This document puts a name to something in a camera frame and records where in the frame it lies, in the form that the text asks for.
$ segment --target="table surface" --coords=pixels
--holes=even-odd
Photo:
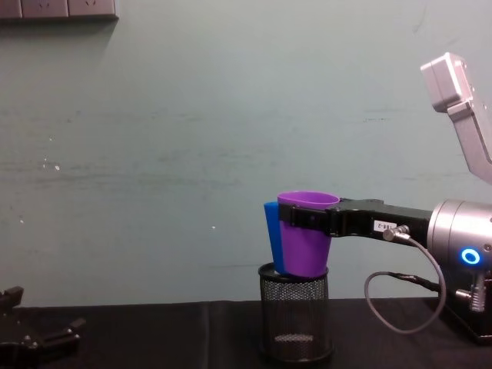
[[[399,327],[413,327],[431,315],[424,299],[375,302]],[[254,369],[268,368],[258,353],[261,304],[215,301],[115,307],[51,307],[20,310],[40,330],[87,320],[81,348],[46,369]],[[439,320],[411,336],[389,331],[364,300],[330,301],[335,352],[319,367],[331,369],[490,369],[492,347],[474,344]]]

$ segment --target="wall outlet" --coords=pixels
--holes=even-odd
[[[115,0],[68,0],[71,17],[97,15],[118,17]]]
[[[68,17],[67,0],[22,0],[24,18]]]
[[[22,18],[21,0],[0,0],[0,19]]]

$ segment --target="metal mesh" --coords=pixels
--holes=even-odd
[[[260,268],[264,353],[284,362],[312,362],[331,353],[327,276],[302,280]]]

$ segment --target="gray cable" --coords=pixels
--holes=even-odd
[[[376,315],[379,320],[383,322],[384,325],[386,325],[388,328],[390,328],[392,331],[395,331],[399,334],[414,334],[417,332],[422,331],[423,329],[427,328],[433,321],[436,320],[436,318],[439,316],[439,314],[442,312],[444,309],[444,305],[446,304],[446,281],[444,280],[443,272],[439,267],[439,264],[436,262],[436,259],[429,253],[427,249],[424,248],[421,244],[419,244],[417,241],[415,241],[413,238],[408,238],[407,242],[412,244],[413,246],[416,246],[420,251],[424,253],[424,255],[429,259],[429,261],[432,263],[432,266],[437,272],[437,275],[439,276],[439,285],[440,285],[440,300],[439,300],[439,305],[436,308],[436,311],[432,314],[432,316],[429,318],[428,321],[420,325],[419,327],[416,327],[414,329],[409,329],[409,330],[404,330],[400,328],[396,328],[394,325],[392,325],[390,322],[388,322],[386,319],[383,318],[383,316],[379,313],[379,311],[376,310],[374,305],[372,304],[371,298],[369,297],[369,284],[372,281],[373,278],[379,276],[379,275],[390,275],[389,271],[377,271],[376,273],[371,274],[369,277],[367,277],[366,282],[364,284],[364,295],[366,297],[366,301],[369,304],[369,308],[371,311]]]

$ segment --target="blue led ring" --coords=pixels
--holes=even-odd
[[[473,248],[465,248],[461,252],[461,258],[465,263],[475,265],[480,261],[480,254],[478,254]]]

